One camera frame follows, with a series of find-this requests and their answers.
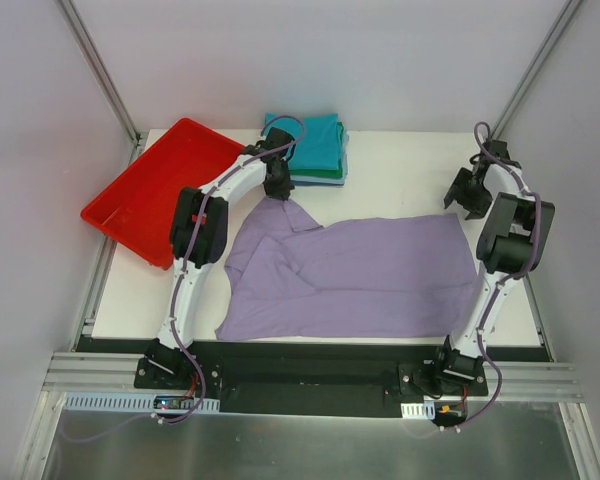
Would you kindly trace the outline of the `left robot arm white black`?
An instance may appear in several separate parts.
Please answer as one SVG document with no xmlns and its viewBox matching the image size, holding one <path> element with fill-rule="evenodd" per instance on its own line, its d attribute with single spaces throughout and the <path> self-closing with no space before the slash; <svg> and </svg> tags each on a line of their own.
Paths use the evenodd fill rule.
<svg viewBox="0 0 600 480">
<path fill-rule="evenodd" d="M 222 257 L 228 241 L 229 213 L 233 205 L 261 186 L 273 199 L 286 201 L 294 189 L 289 160 L 307 133 L 293 136 L 269 123 L 259 140 L 244 147 L 221 174 L 201 187 L 181 190 L 171 225 L 173 283 L 165 319 L 157 337 L 145 351 L 148 362 L 137 380 L 157 379 L 168 388 L 192 389 L 202 384 L 203 374 L 188 347 L 192 325 L 211 269 Z"/>
</svg>

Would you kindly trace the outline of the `purple t shirt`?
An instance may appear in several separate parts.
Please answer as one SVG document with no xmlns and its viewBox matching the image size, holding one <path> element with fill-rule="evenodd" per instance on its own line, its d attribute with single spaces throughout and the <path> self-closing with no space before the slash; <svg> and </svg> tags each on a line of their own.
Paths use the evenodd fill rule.
<svg viewBox="0 0 600 480">
<path fill-rule="evenodd" d="M 454 214 L 322 226 L 268 198 L 243 221 L 225 272 L 223 341 L 443 337 L 477 279 Z"/>
</svg>

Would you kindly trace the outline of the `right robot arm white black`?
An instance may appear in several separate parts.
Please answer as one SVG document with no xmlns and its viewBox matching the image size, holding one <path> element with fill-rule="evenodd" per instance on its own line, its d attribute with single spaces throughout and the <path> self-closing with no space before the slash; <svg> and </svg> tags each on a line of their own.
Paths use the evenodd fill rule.
<svg viewBox="0 0 600 480">
<path fill-rule="evenodd" d="M 555 215 L 522 178 L 507 143 L 486 139 L 449 187 L 443 205 L 457 203 L 469 220 L 483 219 L 476 245 L 477 285 L 459 328 L 445 338 L 430 369 L 433 396 L 461 395 L 484 377 L 488 338 L 504 301 L 537 268 Z"/>
</svg>

